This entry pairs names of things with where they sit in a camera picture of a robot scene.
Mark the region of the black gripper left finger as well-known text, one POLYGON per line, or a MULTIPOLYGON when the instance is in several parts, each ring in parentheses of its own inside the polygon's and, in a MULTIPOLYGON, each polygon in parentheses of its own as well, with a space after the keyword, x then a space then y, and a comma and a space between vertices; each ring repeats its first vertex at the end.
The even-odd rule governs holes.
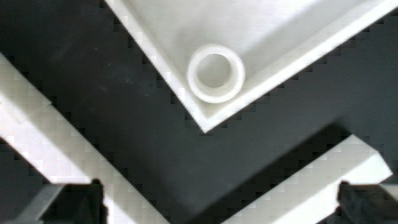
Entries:
POLYGON ((12 224, 108 224, 103 199, 98 179, 89 184, 50 184, 12 219, 12 224))

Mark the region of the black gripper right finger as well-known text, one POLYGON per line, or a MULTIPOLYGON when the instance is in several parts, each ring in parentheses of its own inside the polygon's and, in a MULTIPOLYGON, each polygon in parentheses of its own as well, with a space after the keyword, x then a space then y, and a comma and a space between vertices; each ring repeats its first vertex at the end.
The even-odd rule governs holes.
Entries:
POLYGON ((343 182, 327 224, 398 224, 398 184, 343 182))

